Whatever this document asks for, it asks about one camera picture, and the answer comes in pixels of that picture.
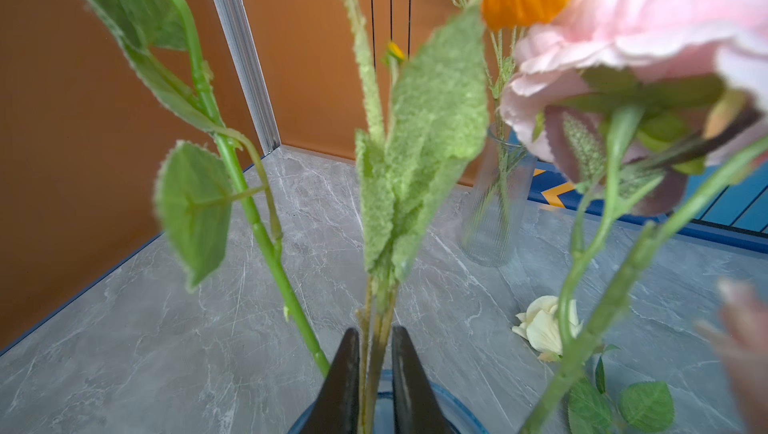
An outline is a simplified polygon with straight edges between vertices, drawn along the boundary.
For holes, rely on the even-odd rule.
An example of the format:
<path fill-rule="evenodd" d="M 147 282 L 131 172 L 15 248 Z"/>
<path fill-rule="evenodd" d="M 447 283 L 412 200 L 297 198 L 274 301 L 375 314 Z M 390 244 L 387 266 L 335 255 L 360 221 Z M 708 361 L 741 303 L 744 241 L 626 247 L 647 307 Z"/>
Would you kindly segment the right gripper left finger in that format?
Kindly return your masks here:
<path fill-rule="evenodd" d="M 355 328 L 348 328 L 299 433 L 352 434 L 357 432 L 359 367 L 359 332 Z"/>

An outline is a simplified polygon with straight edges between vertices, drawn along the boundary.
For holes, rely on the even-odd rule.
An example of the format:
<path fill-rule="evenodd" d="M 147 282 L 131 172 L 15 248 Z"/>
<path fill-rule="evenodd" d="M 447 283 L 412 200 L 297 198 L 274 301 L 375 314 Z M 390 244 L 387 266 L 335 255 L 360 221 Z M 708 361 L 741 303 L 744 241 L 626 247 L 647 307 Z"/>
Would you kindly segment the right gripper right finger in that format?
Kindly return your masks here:
<path fill-rule="evenodd" d="M 397 434 L 454 433 L 444 417 L 407 329 L 392 329 L 392 389 Z"/>

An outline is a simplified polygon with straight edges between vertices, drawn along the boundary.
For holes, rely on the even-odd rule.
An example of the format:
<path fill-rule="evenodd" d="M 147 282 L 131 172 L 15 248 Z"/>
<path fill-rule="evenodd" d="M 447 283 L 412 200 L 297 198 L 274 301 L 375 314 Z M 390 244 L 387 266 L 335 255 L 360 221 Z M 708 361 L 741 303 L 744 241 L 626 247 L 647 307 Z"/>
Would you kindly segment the purple glass vase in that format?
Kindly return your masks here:
<path fill-rule="evenodd" d="M 374 414 L 374 433 L 395 432 L 392 371 L 382 371 Z M 444 387 L 430 382 L 440 410 L 450 424 L 453 433 L 488 434 L 479 419 Z"/>

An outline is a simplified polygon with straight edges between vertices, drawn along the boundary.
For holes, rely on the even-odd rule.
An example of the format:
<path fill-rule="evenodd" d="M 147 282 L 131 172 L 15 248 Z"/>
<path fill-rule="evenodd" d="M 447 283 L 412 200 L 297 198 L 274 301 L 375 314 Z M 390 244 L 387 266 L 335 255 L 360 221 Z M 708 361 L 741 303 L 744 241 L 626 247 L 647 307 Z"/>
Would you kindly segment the pink white bud stem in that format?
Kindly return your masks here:
<path fill-rule="evenodd" d="M 537 433 L 658 249 L 766 162 L 767 0 L 569 0 L 518 27 L 501 116 L 581 195 Z"/>

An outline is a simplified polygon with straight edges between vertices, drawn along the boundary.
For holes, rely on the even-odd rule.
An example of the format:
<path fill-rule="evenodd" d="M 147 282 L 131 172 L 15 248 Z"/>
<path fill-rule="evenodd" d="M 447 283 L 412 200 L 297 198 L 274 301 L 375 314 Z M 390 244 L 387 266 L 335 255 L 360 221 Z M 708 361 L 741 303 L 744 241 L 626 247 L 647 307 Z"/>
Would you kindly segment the clear glass vase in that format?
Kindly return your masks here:
<path fill-rule="evenodd" d="M 462 207 L 459 246 L 475 263 L 500 267 L 511 260 L 535 165 L 536 158 L 509 126 L 491 124 L 480 168 Z"/>

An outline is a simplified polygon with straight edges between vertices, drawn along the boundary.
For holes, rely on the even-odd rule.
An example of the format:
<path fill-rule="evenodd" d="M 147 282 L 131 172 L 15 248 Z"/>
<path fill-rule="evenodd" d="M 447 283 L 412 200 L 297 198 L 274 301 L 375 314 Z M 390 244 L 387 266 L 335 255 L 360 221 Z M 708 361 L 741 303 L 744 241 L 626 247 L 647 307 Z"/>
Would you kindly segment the cream rose stem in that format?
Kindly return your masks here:
<path fill-rule="evenodd" d="M 512 331 L 526 340 L 543 362 L 563 358 L 558 325 L 558 298 L 545 295 L 518 313 Z M 605 355 L 617 347 L 602 344 L 593 353 L 593 366 L 566 395 L 566 420 L 571 433 L 663 433 L 675 422 L 676 411 L 669 385 L 664 381 L 637 382 L 615 395 L 608 391 Z"/>

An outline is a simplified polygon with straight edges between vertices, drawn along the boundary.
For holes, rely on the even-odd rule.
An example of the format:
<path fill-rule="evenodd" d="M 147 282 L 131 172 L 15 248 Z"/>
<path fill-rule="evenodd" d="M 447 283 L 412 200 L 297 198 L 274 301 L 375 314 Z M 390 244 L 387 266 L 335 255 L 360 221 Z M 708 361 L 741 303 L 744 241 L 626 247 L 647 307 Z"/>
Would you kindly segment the yellow flower stem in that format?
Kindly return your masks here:
<path fill-rule="evenodd" d="M 464 0 L 459 12 L 406 59 L 387 54 L 390 91 L 380 93 L 359 0 L 342 0 L 367 126 L 355 134 L 367 275 L 358 429 L 374 429 L 375 403 L 400 285 L 438 208 L 481 152 L 489 113 L 484 36 L 530 26 L 569 0 Z"/>

